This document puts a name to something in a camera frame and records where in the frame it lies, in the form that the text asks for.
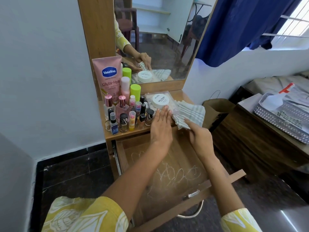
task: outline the open drawer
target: open drawer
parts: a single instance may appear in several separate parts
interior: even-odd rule
[[[171,148],[141,196],[131,231],[154,230],[211,195],[207,173],[184,130],[173,127],[172,132]],[[119,174],[132,166],[149,145],[150,133],[117,140],[114,155]],[[229,176],[230,182],[244,175],[240,170]]]

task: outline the white cabinet door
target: white cabinet door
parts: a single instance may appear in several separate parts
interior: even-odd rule
[[[180,43],[183,31],[187,25],[193,0],[172,0],[167,1],[167,9],[171,14],[166,19],[165,29],[168,29],[168,35]]]

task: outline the paper bag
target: paper bag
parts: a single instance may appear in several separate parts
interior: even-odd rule
[[[235,104],[225,98],[216,98],[204,101],[203,106],[206,111],[203,128],[213,131],[228,113],[233,110]]]

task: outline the mirror frame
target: mirror frame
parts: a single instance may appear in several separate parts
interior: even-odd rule
[[[114,0],[78,0],[78,4],[86,38],[88,55],[92,69],[92,76],[95,83],[95,89],[98,100],[102,100],[102,95],[93,68],[92,59],[112,57],[116,55],[116,40],[114,31],[114,18],[113,18]],[[206,27],[204,29],[201,39],[204,36]],[[195,51],[193,59],[196,56],[200,43],[201,40]],[[194,60],[192,60],[190,64],[185,79],[141,83],[139,84],[141,86],[141,94],[161,92],[161,91],[181,90],[191,70],[193,61]]]

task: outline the vaseline logo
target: vaseline logo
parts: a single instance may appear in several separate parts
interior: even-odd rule
[[[117,74],[117,69],[115,67],[106,67],[102,70],[102,76],[112,77]]]

